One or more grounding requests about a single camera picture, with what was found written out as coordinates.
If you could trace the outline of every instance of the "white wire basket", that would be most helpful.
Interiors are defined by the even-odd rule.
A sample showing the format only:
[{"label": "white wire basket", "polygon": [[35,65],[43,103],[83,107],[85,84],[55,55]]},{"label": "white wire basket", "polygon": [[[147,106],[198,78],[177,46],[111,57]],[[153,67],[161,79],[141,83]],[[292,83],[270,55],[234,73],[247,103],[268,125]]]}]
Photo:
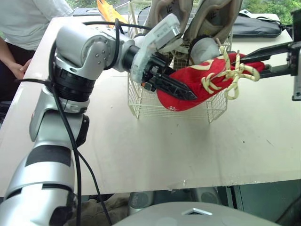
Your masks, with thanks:
[{"label": "white wire basket", "polygon": [[[140,24],[140,21],[145,21],[147,13],[142,15],[141,11],[151,5],[151,1],[133,0],[128,3],[128,23]],[[193,9],[190,14],[190,19],[187,26],[190,24],[192,18],[197,11],[198,3],[194,2]],[[129,28],[128,34],[131,38],[141,33],[140,29]],[[231,50],[232,34],[229,35],[224,42],[227,50]],[[182,45],[188,52],[189,45]],[[173,58],[170,67],[179,70],[186,67],[187,54],[179,52],[169,52],[165,54],[169,58]],[[139,116],[157,116],[157,117],[171,117],[171,118],[186,118],[186,119],[203,119],[208,118],[209,122],[216,120],[227,110],[227,99],[224,97],[224,91],[219,92],[213,97],[207,99],[198,106],[182,112],[175,112],[167,110],[158,100],[156,92],[145,90],[140,84],[134,82],[128,74],[128,106],[136,118]]]}]

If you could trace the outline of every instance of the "white shirt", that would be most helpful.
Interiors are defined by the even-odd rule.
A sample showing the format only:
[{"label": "white shirt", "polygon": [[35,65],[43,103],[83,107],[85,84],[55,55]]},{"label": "white shirt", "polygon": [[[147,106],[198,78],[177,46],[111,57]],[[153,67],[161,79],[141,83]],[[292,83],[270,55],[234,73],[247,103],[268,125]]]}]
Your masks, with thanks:
[{"label": "white shirt", "polygon": [[51,19],[72,12],[65,0],[0,0],[0,31],[6,42],[36,50]]}]

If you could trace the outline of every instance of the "black bag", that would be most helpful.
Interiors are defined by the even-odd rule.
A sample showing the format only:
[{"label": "black bag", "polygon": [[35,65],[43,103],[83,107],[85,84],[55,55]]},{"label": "black bag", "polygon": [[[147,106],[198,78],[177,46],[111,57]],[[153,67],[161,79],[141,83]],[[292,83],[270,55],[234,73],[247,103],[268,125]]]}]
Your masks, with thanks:
[{"label": "black bag", "polygon": [[233,37],[264,37],[275,38],[285,29],[280,21],[271,20],[265,17],[256,19],[246,16],[238,16],[233,25]]}]

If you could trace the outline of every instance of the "red shoe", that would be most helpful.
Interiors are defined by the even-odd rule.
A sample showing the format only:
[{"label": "red shoe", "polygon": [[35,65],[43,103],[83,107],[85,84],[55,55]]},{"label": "red shoe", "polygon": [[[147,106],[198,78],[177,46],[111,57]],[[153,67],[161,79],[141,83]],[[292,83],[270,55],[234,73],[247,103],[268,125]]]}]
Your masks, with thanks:
[{"label": "red shoe", "polygon": [[[161,90],[157,90],[161,104],[171,111],[185,111],[201,104],[226,88],[226,98],[236,99],[238,97],[237,81],[239,78],[259,80],[259,72],[265,68],[264,63],[239,64],[240,57],[245,55],[236,53],[228,55],[223,47],[221,47],[221,51],[224,52],[223,56],[207,60],[200,65],[184,67],[170,75],[189,86],[198,97],[196,100],[179,100]],[[230,65],[235,61],[237,61],[235,66]],[[228,96],[230,89],[235,91],[233,97]]]}]

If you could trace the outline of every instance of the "person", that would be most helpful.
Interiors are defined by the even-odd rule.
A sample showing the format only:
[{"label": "person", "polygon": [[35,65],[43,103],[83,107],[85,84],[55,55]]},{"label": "person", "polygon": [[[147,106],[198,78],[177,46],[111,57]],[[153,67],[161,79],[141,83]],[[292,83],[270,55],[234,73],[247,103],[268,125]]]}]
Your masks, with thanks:
[{"label": "person", "polygon": [[0,0],[0,101],[11,101],[54,17],[70,16],[65,0]]}]

